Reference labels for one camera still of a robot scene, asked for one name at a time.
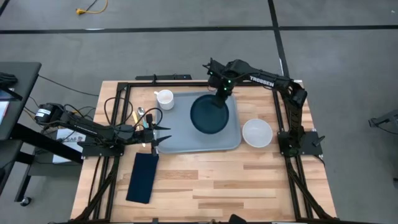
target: plastic tray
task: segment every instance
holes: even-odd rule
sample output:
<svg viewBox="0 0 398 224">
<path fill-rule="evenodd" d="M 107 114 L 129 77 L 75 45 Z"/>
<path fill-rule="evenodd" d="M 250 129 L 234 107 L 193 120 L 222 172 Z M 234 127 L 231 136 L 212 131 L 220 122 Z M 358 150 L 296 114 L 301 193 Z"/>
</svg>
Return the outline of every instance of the plastic tray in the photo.
<svg viewBox="0 0 398 224">
<path fill-rule="evenodd" d="M 155 137 L 160 138 L 172 135 L 162 141 L 157 150 L 161 153 L 181 152 L 205 152 L 231 150 L 241 143 L 241 126 L 238 111 L 236 109 L 235 96 L 231 95 L 226 100 L 229 109 L 229 120 L 223 130 L 216 134 L 204 134 L 198 131 L 192 124 L 190 110 L 193 102 L 202 95 L 215 94 L 210 91 L 177 92 L 174 94 L 174 107 L 171 110 L 162 110 L 163 119 L 159 124 L 161 127 L 171 130 L 156 130 Z M 155 122 L 160 119 L 160 112 L 156 111 Z"/>
</svg>

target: spoon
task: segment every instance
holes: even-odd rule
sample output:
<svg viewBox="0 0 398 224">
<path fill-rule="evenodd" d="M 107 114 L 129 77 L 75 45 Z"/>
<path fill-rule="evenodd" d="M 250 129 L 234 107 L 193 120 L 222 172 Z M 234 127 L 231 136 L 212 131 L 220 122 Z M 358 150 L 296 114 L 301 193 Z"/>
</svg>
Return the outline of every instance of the spoon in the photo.
<svg viewBox="0 0 398 224">
<path fill-rule="evenodd" d="M 142 108 L 142 107 L 138 107 L 137 112 L 138 112 L 138 115 L 139 115 L 140 117 L 142 117 L 142 116 L 144 115 L 144 113 L 145 113 L 145 109 Z M 148 128 L 148 124 L 147 124 L 147 122 L 145 121 L 145 118 L 142 118 L 142 123 L 143 123 L 143 125 L 144 125 L 144 128 Z"/>
</svg>

